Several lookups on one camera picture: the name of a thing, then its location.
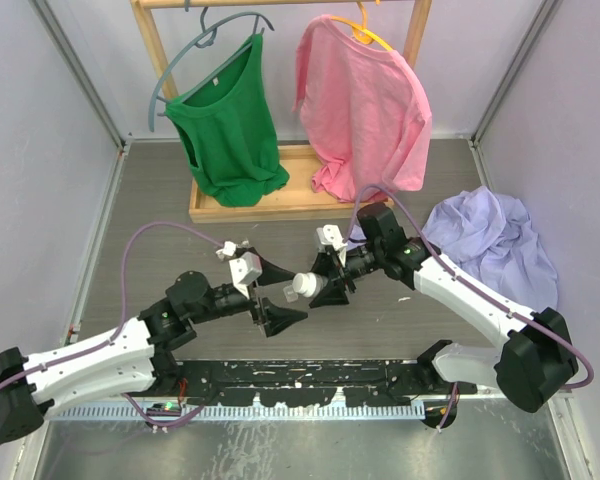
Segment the white capped pill bottle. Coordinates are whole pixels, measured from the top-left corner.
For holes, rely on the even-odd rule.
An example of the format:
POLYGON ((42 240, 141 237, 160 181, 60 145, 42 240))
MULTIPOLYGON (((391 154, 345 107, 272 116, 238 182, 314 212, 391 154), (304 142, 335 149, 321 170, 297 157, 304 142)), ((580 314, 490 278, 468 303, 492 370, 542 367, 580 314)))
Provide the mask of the white capped pill bottle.
POLYGON ((293 288, 298 295, 313 298, 327 285, 328 278, 315 273, 298 273, 293 281, 293 288))

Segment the white pill bottle cap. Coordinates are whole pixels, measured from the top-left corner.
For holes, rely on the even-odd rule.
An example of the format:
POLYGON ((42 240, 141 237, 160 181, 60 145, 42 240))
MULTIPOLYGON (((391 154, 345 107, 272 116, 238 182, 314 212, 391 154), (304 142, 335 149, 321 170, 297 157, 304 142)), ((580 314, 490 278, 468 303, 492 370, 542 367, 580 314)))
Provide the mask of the white pill bottle cap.
POLYGON ((314 295, 317 286, 313 273, 298 273, 295 275, 292 286, 298 295, 310 298, 314 295))

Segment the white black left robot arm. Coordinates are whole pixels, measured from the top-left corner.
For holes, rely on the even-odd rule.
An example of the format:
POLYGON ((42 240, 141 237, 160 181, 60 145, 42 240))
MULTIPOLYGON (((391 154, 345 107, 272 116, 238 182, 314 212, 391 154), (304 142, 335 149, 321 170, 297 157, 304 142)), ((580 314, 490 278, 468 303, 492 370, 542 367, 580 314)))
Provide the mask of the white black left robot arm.
POLYGON ((180 384, 172 353, 195 339, 197 324, 247 313, 272 337, 307 318, 256 291, 292 279, 291 272, 254 249, 230 260, 229 269, 231 283, 218 287, 201 272, 182 273, 162 299, 103 334, 38 354, 24 355, 17 347, 1 352, 0 445, 83 402, 118 394, 171 395, 180 384))

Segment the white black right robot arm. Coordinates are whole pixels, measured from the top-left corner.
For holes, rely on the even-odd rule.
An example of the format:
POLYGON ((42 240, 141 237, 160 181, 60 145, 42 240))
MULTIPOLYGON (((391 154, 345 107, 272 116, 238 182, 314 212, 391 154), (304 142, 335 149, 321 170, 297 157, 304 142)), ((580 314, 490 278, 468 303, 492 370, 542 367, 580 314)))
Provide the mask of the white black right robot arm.
POLYGON ((407 236, 383 203, 363 207, 357 219, 364 238, 353 249, 337 226, 317 229, 314 265, 295 276, 292 289, 313 308, 346 305, 355 280, 381 271, 446 306, 489 341, 487 348, 436 343, 419 358, 424 390, 439 394, 456 382, 497 388, 534 413, 575 376, 578 361, 560 313, 535 312, 466 275, 437 247, 407 236))

